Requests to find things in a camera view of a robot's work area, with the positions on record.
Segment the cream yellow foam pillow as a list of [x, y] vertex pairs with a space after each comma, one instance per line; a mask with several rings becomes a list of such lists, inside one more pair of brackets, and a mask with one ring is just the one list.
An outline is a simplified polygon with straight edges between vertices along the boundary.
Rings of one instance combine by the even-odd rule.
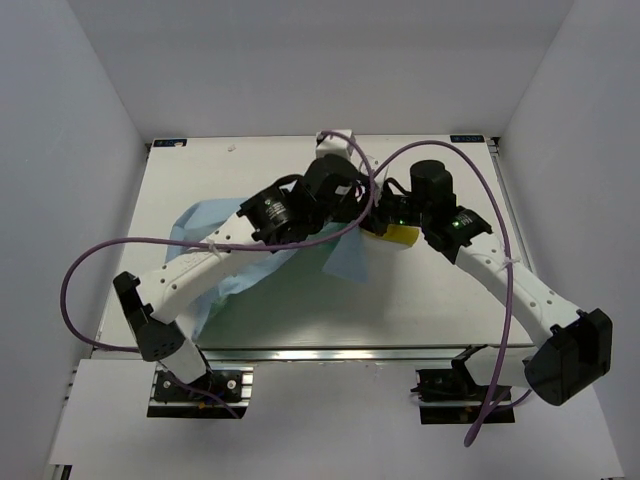
[[420, 237], [418, 228], [406, 225], [388, 225], [387, 230], [381, 235], [366, 229], [361, 229], [361, 233], [372, 245], [387, 250], [409, 249]]

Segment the light blue pillowcase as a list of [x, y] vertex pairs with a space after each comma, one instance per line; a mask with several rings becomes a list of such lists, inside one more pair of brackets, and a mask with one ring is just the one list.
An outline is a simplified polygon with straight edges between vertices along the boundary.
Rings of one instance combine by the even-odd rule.
[[[167, 247], [165, 260], [169, 262], [184, 254], [189, 243], [203, 242], [235, 214], [243, 202], [242, 198], [218, 198], [203, 200], [190, 206], [172, 225], [169, 239], [174, 243]], [[354, 228], [338, 236], [336, 233], [344, 228], [340, 223], [328, 224], [309, 239], [313, 241], [327, 237], [329, 240], [312, 247], [252, 252], [255, 259], [247, 266], [237, 274], [225, 277], [190, 304], [195, 313], [192, 340], [198, 340], [206, 324], [222, 311], [230, 297], [274, 275], [286, 262], [303, 253], [326, 253], [328, 258], [321, 263], [321, 271], [325, 274], [358, 283], [366, 282], [368, 271], [362, 235]]]

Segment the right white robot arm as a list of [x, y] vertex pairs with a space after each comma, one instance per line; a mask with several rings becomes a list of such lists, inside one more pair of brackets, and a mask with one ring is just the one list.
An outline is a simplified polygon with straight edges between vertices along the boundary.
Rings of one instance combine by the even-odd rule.
[[458, 204], [442, 162], [413, 164], [410, 180], [409, 190], [393, 178], [383, 181], [369, 229], [383, 235], [390, 226], [419, 228], [432, 249], [510, 308], [533, 346], [507, 350], [500, 385], [530, 388], [560, 406], [609, 372], [613, 322], [606, 313], [584, 311], [510, 262], [489, 223]]

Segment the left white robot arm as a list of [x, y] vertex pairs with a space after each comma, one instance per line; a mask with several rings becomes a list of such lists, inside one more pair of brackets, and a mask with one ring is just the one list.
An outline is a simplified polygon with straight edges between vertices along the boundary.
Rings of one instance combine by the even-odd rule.
[[221, 281], [271, 254], [316, 245], [327, 223], [358, 225], [372, 205], [372, 174], [368, 162], [357, 167], [327, 154], [304, 174], [281, 177], [248, 198], [198, 245], [157, 269], [117, 275], [113, 286], [142, 358], [161, 364], [188, 398], [205, 396], [210, 369], [178, 316]]

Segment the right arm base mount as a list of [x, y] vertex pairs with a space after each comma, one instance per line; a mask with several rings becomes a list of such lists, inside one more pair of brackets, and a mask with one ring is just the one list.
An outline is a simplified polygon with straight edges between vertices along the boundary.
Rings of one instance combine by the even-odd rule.
[[476, 375], [471, 373], [471, 361], [481, 353], [493, 351], [487, 345], [407, 350], [407, 358], [414, 362], [416, 372], [410, 399], [418, 406], [422, 425], [470, 426], [479, 418], [495, 360], [491, 358]]

